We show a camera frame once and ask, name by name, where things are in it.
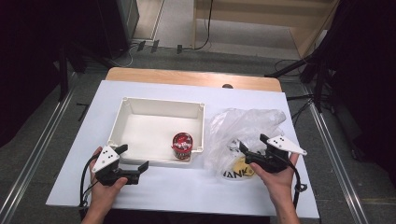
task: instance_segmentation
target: red can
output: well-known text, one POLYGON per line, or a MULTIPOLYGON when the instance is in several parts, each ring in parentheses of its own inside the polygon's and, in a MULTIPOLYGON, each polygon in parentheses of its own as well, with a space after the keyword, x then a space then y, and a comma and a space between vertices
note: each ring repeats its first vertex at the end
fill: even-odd
POLYGON ((172 141, 174 155, 180 160, 186 160, 191 156, 192 137, 188 133, 178 133, 172 141))

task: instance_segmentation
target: metal rail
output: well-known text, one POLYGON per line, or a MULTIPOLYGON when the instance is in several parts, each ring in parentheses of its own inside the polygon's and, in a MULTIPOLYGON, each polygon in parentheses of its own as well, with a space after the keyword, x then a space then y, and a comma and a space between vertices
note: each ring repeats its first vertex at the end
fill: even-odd
POLYGON ((43 133, 40 135, 37 143, 35 144, 35 148, 33 149, 29 159, 25 163, 20 175, 14 182, 4 204, 2 205, 2 208, 0 210, 0 223, 9 223, 14 216, 18 204, 20 203, 24 192, 29 186, 29 183, 32 180, 33 175, 35 174, 35 170, 38 164, 43 158, 47 146, 50 143, 50 139, 55 133, 55 130, 58 127, 60 120, 62 119, 64 111, 66 110, 70 99, 72 98, 74 89, 78 82, 77 73, 73 73, 70 79, 71 85, 69 92, 66 94, 64 99, 59 102, 55 107, 55 110, 52 113, 49 122, 47 123, 43 133))
MULTIPOLYGON (((307 94, 312 94, 312 91, 306 85, 303 85, 304 91, 307 94)), ((368 224, 369 221, 364 213, 363 207, 361 206, 361 200, 354 189, 352 182, 347 174, 347 170, 338 154, 337 148, 332 140, 332 136, 327 128, 325 119, 320 114, 314 105, 310 106, 311 113, 314 117, 315 123, 318 126, 319 133, 323 139, 323 143, 326 147, 327 153, 329 154, 330 161, 332 162, 332 168, 338 178, 341 189, 344 192, 346 202, 349 206, 350 212, 355 220, 355 223, 368 224)))

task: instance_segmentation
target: gray carpet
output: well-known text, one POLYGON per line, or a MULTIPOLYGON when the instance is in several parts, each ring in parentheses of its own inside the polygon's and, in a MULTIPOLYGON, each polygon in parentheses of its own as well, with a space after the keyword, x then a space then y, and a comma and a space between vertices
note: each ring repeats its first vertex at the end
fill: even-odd
MULTIPOLYGON (((176 54, 175 49, 158 49, 156 53, 150 53, 149 47, 139 52, 132 49, 131 54, 134 59, 130 67, 237 73, 247 76, 271 74, 284 66, 285 63, 292 63, 277 63, 278 59, 199 51, 184 50, 183 53, 176 54)), ((130 56, 125 54, 116 62, 128 64, 130 59, 130 56)), ((81 121, 78 119, 84 107, 77 103, 89 104, 100 81, 106 77, 107 70, 101 64, 90 59, 86 61, 88 68, 85 74, 79 75, 73 97, 11 223, 79 222, 76 208, 51 207, 46 206, 45 202, 81 125, 81 121)), ((287 96, 304 94, 297 77, 281 77, 280 80, 282 90, 287 96)), ((0 148, 1 203, 6 199, 10 187, 17 179, 37 139, 50 119, 50 115, 57 105, 58 96, 59 89, 57 88, 26 121, 18 135, 10 143, 0 148)), ((290 113, 296 113, 305 102, 306 100, 290 101, 290 113)), ((327 110, 324 110, 323 114, 350 178, 361 196, 369 221, 371 223, 394 223, 392 217, 396 212, 396 202, 394 202, 396 192, 388 180, 388 175, 376 164, 353 160, 337 119, 327 110)), ((295 129, 301 147, 309 152, 304 159, 321 216, 321 220, 304 219, 303 223, 354 223, 309 109, 306 109, 299 117, 295 129)), ((272 223, 276 223, 275 217, 272 217, 272 223)))

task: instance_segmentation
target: hand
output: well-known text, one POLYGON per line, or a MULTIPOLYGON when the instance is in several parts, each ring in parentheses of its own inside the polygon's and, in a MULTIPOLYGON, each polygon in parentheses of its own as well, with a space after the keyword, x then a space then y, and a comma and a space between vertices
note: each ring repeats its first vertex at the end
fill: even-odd
MULTIPOLYGON (((290 155, 290 161, 294 166, 297 163, 298 156, 294 153, 290 155)), ((278 223, 300 223, 291 198, 291 182, 294 171, 288 166, 284 171, 270 174, 254 162, 250 164, 250 167, 267 186, 271 201, 276 208, 278 223)))
MULTIPOLYGON (((97 155, 102 151, 99 147, 95 150, 93 155, 97 155)), ((90 163, 91 183, 95 184, 97 179, 92 172, 92 167, 95 165, 96 160, 90 163)), ((101 183, 96 183, 92 187, 91 205, 87 215, 84 217, 82 223, 102 223, 105 219, 107 212, 111 209, 117 195, 120 193, 121 188, 128 181, 127 178, 122 177, 114 183, 113 186, 103 186, 101 183)))

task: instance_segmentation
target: black stand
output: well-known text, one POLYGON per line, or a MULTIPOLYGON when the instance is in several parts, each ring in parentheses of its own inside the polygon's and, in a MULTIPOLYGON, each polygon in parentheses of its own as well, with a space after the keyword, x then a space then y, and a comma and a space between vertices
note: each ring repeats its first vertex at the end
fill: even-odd
POLYGON ((73 69, 76 72, 84 73, 87 65, 84 63, 84 60, 81 57, 81 54, 87 55, 95 61, 99 62, 107 69, 112 67, 116 67, 115 64, 106 61, 105 59, 99 57, 92 51, 84 48, 77 42, 70 42, 63 45, 59 50, 59 70, 61 74, 61 94, 59 97, 59 102, 61 102, 69 91, 68 87, 68 78, 67 78, 67 59, 72 65, 73 69))
POLYGON ((328 75, 330 68, 328 60, 336 54, 336 42, 340 39, 340 30, 342 30, 347 21, 347 17, 351 13, 351 10, 355 8, 357 2, 358 1, 356 0, 353 0, 352 2, 347 0, 340 1, 336 9, 337 11, 335 13, 331 29, 328 31, 318 48, 315 49, 312 54, 283 68, 282 70, 270 75, 265 75, 265 77, 278 78, 294 69, 306 65, 304 71, 301 73, 300 80, 303 83, 309 83, 314 78, 315 74, 317 74, 317 84, 315 85, 314 89, 314 104, 318 112, 321 113, 321 92, 325 82, 325 77, 328 75))

